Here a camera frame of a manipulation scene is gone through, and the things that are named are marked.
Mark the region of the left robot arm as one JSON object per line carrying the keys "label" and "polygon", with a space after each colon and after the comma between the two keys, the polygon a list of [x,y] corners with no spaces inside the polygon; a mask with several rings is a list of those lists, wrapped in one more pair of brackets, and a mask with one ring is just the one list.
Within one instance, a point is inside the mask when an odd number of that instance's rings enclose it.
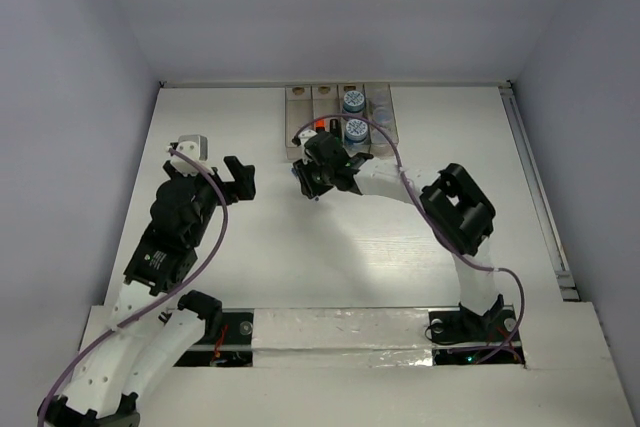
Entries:
{"label": "left robot arm", "polygon": [[47,393],[40,426],[137,426],[139,407],[181,356],[224,339],[221,301],[187,287],[208,265],[196,249],[215,209],[254,198],[255,168],[227,156],[224,181],[198,157],[170,152],[107,327]]}

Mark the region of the blue cleaning gel jar front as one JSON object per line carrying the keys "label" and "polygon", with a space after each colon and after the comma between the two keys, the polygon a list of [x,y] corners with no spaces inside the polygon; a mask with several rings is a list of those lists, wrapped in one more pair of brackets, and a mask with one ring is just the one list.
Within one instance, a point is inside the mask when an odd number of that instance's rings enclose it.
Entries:
{"label": "blue cleaning gel jar front", "polygon": [[351,146],[365,145],[369,140],[369,125],[362,118],[353,118],[344,124],[343,141]]}

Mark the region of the blue cleaning gel jar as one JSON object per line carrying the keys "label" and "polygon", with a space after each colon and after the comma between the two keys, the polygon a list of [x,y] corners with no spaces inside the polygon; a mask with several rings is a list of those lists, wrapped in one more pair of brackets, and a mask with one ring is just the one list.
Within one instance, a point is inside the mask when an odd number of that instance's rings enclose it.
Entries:
{"label": "blue cleaning gel jar", "polygon": [[362,118],[353,118],[344,124],[343,141],[351,146],[365,145],[369,140],[369,125]]}
{"label": "blue cleaning gel jar", "polygon": [[344,93],[342,100],[342,112],[362,117],[366,111],[366,97],[359,90],[349,90]]}

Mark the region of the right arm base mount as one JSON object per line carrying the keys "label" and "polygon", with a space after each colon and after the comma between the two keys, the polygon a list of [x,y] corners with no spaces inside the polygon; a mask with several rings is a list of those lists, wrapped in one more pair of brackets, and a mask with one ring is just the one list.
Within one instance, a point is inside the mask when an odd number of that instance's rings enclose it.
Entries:
{"label": "right arm base mount", "polygon": [[515,327],[516,314],[504,308],[486,327],[465,325],[459,309],[429,313],[424,336],[432,345],[436,366],[471,366],[476,364],[525,365],[525,355],[518,333],[490,358],[481,361],[507,339]]}

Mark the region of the blue cleaning gel jar back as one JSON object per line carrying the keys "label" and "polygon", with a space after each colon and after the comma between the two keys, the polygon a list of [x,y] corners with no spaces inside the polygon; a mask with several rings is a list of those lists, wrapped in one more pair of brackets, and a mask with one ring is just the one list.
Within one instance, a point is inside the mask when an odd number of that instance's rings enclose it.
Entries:
{"label": "blue cleaning gel jar back", "polygon": [[342,100],[342,112],[362,117],[366,111],[366,97],[359,90],[349,90],[344,93]]}

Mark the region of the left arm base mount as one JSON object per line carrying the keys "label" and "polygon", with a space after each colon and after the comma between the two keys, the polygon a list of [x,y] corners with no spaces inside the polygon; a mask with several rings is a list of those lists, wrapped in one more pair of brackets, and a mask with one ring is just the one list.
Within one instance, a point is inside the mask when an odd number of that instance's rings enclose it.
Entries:
{"label": "left arm base mount", "polygon": [[190,347],[175,367],[237,368],[253,365],[253,310],[225,310],[215,337]]}

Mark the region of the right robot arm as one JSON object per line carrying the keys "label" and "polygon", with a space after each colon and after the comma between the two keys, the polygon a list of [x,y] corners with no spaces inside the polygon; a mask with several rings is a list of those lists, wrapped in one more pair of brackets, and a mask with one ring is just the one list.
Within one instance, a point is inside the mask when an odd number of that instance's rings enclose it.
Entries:
{"label": "right robot arm", "polygon": [[414,205],[454,259],[462,331],[482,339],[496,328],[496,316],[504,306],[488,257],[496,211],[462,166],[451,163],[434,174],[405,168],[390,158],[351,155],[328,132],[305,130],[294,143],[301,158],[293,170],[304,196],[314,199],[337,189]]}

